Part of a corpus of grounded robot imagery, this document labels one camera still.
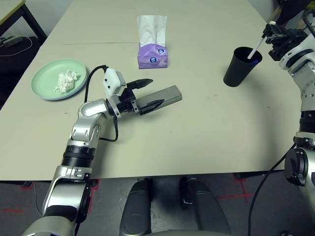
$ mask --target black cable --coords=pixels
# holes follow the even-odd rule
[[[106,70],[107,70],[108,66],[107,65],[99,65],[97,67],[95,67],[91,73],[89,74],[88,78],[87,78],[87,85],[85,87],[85,96],[84,96],[84,102],[87,102],[88,101],[88,93],[89,93],[89,85],[90,85],[90,80],[92,78],[92,75],[99,69],[103,69],[104,70],[104,73],[106,73]],[[109,142],[115,142],[117,141],[118,139],[118,123],[117,123],[117,117],[114,116],[113,118],[113,123],[114,123],[114,126],[115,126],[115,132],[116,132],[116,137],[115,139],[107,139],[107,138],[99,138],[100,140],[105,140],[105,141],[109,141]]]
[[[293,149],[295,147],[295,144],[292,145],[292,147],[290,147],[289,150]],[[258,196],[258,193],[261,189],[261,187],[263,186],[264,182],[266,181],[266,179],[268,178],[268,176],[273,172],[273,170],[280,165],[281,162],[283,162],[283,160],[285,159],[285,156],[287,154],[287,152],[285,153],[285,155],[267,172],[267,174],[265,175],[265,177],[262,179],[262,181],[260,182],[258,188],[256,189],[256,192],[254,194],[254,197],[252,198],[252,203],[251,203],[251,207],[250,207],[250,211],[248,214],[248,236],[251,236],[251,221],[252,221],[252,210],[256,201],[256,198]]]
[[[106,139],[106,138],[99,138],[100,140],[105,140],[105,141],[109,141],[109,142],[115,142],[118,139],[118,124],[117,124],[117,117],[113,117],[113,123],[115,126],[115,132],[116,132],[116,137],[115,139]]]
[[[104,73],[106,72],[108,66],[107,65],[99,65],[97,67],[95,67],[91,73],[89,74],[88,78],[87,78],[87,85],[85,87],[85,96],[84,96],[84,102],[87,102],[88,101],[88,92],[89,92],[89,85],[90,85],[90,80],[91,80],[91,77],[92,75],[98,70],[98,69],[103,69],[104,70]]]
[[[304,16],[302,17],[304,23],[306,24],[306,27],[309,29],[309,31],[311,32],[311,34],[315,37],[315,30],[313,29],[312,24],[309,22],[309,20],[307,19],[307,16],[309,14],[313,14],[313,16],[315,15],[315,10],[314,9],[309,9],[307,12],[304,13]]]

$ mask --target green plate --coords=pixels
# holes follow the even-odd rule
[[[55,92],[60,72],[66,73],[67,70],[77,72],[78,80],[74,81],[73,89],[67,92]],[[86,79],[87,70],[83,63],[74,59],[60,59],[44,65],[35,73],[31,81],[31,89],[42,99],[61,100],[78,92],[84,86]]]

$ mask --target logo on tissue box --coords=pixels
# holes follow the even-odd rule
[[[163,54],[163,53],[164,53],[164,49],[160,48],[160,49],[158,49],[157,52],[158,52],[159,54]]]
[[[150,58],[150,62],[151,62],[151,63],[156,62],[156,61],[157,61],[157,58],[155,58],[155,57],[151,57],[151,58]]]

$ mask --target power strip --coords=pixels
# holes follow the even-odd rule
[[[11,36],[9,38],[6,38],[4,41],[3,41],[3,44],[5,45],[5,47],[11,47],[19,42],[22,42],[22,38],[19,37],[19,36]]]

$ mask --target white tissue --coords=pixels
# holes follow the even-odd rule
[[[165,47],[166,16],[138,16],[140,47],[155,43]]]
[[[55,92],[67,92],[74,87],[74,81],[77,80],[78,73],[72,70],[67,70],[66,73],[60,72],[58,86],[55,87]]]

